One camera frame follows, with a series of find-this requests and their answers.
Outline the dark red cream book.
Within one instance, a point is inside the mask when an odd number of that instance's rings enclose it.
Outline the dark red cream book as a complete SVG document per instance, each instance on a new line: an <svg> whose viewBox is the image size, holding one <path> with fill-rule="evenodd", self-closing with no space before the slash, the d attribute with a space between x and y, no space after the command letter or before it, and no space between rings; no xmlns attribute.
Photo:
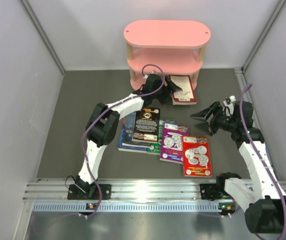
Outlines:
<svg viewBox="0 0 286 240"><path fill-rule="evenodd" d="M197 103L194 89L188 75L169 75L169 79L179 87L172 94L173 105L195 105Z"/></svg>

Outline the black Treehouse paperback book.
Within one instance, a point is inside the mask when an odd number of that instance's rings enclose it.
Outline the black Treehouse paperback book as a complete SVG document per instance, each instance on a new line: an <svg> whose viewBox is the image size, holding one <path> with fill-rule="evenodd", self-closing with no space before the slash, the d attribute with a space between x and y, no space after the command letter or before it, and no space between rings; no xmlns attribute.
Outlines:
<svg viewBox="0 0 286 240"><path fill-rule="evenodd" d="M145 107L136 112L132 133L135 142L156 143L160 125L160 109Z"/></svg>

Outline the red cartoon paperback book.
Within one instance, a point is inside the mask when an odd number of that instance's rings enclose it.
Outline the red cartoon paperback book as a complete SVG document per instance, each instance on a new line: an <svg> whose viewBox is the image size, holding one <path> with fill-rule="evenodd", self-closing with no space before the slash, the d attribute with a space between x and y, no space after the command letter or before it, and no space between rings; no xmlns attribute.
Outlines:
<svg viewBox="0 0 286 240"><path fill-rule="evenodd" d="M209 178L212 176L209 141L206 136L184 136L183 175L185 177Z"/></svg>

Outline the purple cartoon paperback book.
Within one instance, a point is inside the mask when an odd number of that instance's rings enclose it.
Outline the purple cartoon paperback book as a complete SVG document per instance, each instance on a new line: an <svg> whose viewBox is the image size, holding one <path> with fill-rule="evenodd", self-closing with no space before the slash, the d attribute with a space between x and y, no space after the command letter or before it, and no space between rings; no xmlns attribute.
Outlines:
<svg viewBox="0 0 286 240"><path fill-rule="evenodd" d="M164 122L160 160L183 164L183 137L189 129L185 125Z"/></svg>

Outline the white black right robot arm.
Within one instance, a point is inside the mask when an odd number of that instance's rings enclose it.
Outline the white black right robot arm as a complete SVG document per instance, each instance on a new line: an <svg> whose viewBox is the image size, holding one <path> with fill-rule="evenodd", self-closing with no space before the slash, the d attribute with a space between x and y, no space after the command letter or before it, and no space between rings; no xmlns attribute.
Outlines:
<svg viewBox="0 0 286 240"><path fill-rule="evenodd" d="M236 101L222 107L216 101L208 108L192 114L195 127L212 136L218 130L231 133L249 171L253 190L237 173L217 176L217 187L231 196L245 213L248 230L253 234L286 233L286 193L280 186L266 153L262 132L253 127L253 105Z"/></svg>

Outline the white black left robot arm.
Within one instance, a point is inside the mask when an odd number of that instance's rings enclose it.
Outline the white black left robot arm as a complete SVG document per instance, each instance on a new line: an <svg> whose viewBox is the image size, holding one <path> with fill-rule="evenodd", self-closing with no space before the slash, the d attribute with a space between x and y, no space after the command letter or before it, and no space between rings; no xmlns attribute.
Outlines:
<svg viewBox="0 0 286 240"><path fill-rule="evenodd" d="M168 76L151 73L146 76L146 82L129 96L114 103L98 103L85 127L81 145L83 148L83 166L75 178L75 185L84 194L90 194L98 179L98 169L106 147L116 135L118 123L131 113L142 110L154 99L165 104L171 95L181 88L173 83Z"/></svg>

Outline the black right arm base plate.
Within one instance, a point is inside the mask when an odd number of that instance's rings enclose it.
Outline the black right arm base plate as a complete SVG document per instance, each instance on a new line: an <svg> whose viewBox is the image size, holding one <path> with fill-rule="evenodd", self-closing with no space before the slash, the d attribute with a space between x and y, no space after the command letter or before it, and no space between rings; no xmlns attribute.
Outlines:
<svg viewBox="0 0 286 240"><path fill-rule="evenodd" d="M225 191L224 185L217 183L200 184L200 193L202 200L233 200L233 198Z"/></svg>

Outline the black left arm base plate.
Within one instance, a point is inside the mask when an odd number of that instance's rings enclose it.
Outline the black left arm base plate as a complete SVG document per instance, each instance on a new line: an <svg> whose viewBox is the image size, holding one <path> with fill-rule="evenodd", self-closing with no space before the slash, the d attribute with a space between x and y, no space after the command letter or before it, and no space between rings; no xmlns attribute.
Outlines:
<svg viewBox="0 0 286 240"><path fill-rule="evenodd" d="M111 185L100 184L101 192L95 184L91 184L87 189L81 189L76 184L69 186L67 199L68 200L109 200L111 198Z"/></svg>

